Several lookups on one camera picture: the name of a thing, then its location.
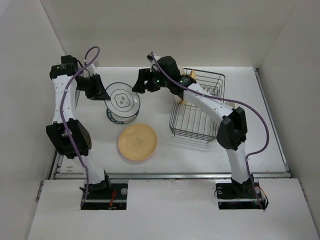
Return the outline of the grey patterned plate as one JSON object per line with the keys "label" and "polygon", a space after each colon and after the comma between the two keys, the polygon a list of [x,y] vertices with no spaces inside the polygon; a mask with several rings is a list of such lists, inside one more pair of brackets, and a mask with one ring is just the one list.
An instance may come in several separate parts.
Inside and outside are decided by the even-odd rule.
{"label": "grey patterned plate", "polygon": [[136,115],[141,106],[141,100],[132,87],[124,82],[114,82],[106,89],[110,100],[105,100],[107,109],[121,118],[130,118]]}

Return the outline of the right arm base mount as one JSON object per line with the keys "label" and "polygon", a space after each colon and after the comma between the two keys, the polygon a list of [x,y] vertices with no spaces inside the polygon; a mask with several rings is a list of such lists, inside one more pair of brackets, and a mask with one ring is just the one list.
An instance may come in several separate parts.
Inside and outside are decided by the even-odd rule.
{"label": "right arm base mount", "polygon": [[266,210],[268,197],[258,182],[251,183],[243,193],[237,192],[231,182],[217,182],[214,195],[217,197],[219,210]]}

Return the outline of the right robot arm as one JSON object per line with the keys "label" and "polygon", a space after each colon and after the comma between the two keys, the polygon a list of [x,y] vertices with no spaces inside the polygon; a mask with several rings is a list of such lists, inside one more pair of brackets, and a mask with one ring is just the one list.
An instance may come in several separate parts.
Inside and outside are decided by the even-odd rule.
{"label": "right robot arm", "polygon": [[208,115],[219,126],[216,139],[228,156],[233,196],[236,199],[244,198],[251,184],[251,174],[246,165],[245,141],[248,129],[245,111],[215,99],[201,87],[192,73],[181,73],[171,56],[149,54],[147,59],[150,66],[139,70],[133,92],[152,93],[167,88],[173,95]]}

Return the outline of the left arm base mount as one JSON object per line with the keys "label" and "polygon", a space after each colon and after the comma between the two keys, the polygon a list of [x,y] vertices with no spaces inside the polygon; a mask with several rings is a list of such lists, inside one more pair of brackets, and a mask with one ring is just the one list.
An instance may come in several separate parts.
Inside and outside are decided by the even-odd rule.
{"label": "left arm base mount", "polygon": [[81,210],[126,210],[128,183],[113,183],[107,193],[89,193],[85,199],[85,189],[80,187],[83,205]]}

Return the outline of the orange yellow plate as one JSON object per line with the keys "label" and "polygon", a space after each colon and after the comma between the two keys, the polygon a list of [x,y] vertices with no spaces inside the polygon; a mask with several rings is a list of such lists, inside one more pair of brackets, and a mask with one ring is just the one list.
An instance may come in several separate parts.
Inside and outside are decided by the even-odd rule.
{"label": "orange yellow plate", "polygon": [[135,123],[118,137],[118,150],[130,161],[143,161],[153,155],[158,145],[155,130],[147,124]]}

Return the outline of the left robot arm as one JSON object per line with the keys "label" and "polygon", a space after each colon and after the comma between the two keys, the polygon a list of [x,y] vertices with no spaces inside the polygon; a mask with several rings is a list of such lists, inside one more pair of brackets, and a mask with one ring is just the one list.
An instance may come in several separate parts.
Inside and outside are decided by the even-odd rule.
{"label": "left robot arm", "polygon": [[110,100],[99,74],[84,69],[71,56],[61,57],[61,63],[51,67],[49,76],[55,90],[55,112],[52,123],[46,126],[46,134],[57,152],[80,165],[86,177],[86,186],[81,190],[86,196],[111,195],[112,184],[106,171],[90,160],[92,139],[88,130],[76,117],[76,93],[84,92],[89,100]]}

